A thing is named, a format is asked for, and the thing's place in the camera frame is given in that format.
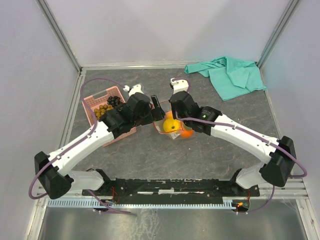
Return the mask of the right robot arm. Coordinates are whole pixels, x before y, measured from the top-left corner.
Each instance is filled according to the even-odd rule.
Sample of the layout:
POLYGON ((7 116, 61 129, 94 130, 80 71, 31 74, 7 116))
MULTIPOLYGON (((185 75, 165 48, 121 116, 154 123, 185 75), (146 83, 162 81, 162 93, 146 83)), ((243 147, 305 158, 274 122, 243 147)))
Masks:
POLYGON ((249 152, 259 163, 242 168, 229 183, 231 193, 242 195, 247 189, 262 183, 284 187, 295 164, 293 140, 278 139, 251 130, 210 106, 198 106, 186 91, 174 93, 169 102, 173 117, 197 133, 220 138, 249 152))

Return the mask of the pink perforated basket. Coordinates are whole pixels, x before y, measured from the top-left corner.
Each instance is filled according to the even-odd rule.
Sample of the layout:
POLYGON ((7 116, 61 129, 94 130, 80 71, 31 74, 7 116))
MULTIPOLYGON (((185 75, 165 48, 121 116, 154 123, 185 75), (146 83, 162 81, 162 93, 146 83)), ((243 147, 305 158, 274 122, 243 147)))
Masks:
MULTIPOLYGON (((112 86, 110 88, 107 88, 101 92, 98 92, 94 95, 88 96, 84 98, 84 102, 87 103, 87 105, 90 107, 90 109, 94 112, 94 114, 97 113, 95 109, 101 109, 100 106, 107 106, 107 110, 110 110, 111 104, 108 103, 108 99, 111 99, 110 97, 117 97, 121 103, 125 103, 125 99, 123 95, 121 94, 119 88, 117 86, 112 86)), ((84 103, 82 103, 82 106, 84 108, 85 114, 87 116, 87 119, 89 121, 90 126, 94 124, 94 115, 85 107, 84 103)), ((107 147, 108 145, 115 143, 121 139, 124 139, 134 133, 137 132, 136 127, 133 127, 129 132, 122 134, 118 138, 112 140, 111 142, 108 142, 103 145, 103 147, 107 147)))

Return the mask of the yellow toy fruit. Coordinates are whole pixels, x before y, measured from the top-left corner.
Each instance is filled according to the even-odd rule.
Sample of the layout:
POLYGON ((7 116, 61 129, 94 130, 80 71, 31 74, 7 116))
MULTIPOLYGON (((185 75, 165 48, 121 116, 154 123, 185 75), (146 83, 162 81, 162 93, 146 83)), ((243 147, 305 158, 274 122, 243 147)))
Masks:
POLYGON ((181 129, 181 123, 177 119, 166 119, 162 126, 165 133, 175 133, 181 129))

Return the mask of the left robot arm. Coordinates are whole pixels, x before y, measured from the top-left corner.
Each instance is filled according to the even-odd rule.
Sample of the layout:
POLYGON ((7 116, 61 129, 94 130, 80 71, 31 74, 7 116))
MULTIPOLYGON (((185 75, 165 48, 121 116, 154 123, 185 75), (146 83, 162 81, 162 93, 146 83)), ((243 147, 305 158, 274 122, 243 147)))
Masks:
POLYGON ((128 133, 132 128, 163 120, 165 112, 156 95, 137 92, 127 102, 107 110, 87 131, 62 148, 34 157, 35 179, 50 199, 58 199, 71 189, 95 190, 106 195, 111 183, 98 170, 73 171, 73 168, 96 149, 128 133))

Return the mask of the small orange toy fruit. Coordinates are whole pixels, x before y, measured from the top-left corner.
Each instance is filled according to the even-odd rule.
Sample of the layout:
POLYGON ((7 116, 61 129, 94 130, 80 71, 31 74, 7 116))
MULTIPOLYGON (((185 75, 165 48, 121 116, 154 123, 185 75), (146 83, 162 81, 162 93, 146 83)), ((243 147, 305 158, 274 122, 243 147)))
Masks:
POLYGON ((173 119, 173 113, 171 111, 168 111, 165 113, 165 119, 173 119))

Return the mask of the clear zip top bag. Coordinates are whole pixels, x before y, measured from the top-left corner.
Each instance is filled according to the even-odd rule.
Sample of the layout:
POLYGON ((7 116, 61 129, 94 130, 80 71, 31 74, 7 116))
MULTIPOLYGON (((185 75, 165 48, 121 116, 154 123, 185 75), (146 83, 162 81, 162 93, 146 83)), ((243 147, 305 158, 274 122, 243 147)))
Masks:
POLYGON ((174 119, 171 104, 168 100, 161 101, 164 110, 164 119, 153 123, 153 127, 161 135, 166 135, 171 140, 190 139, 195 136, 195 131, 187 127, 181 120, 174 119))

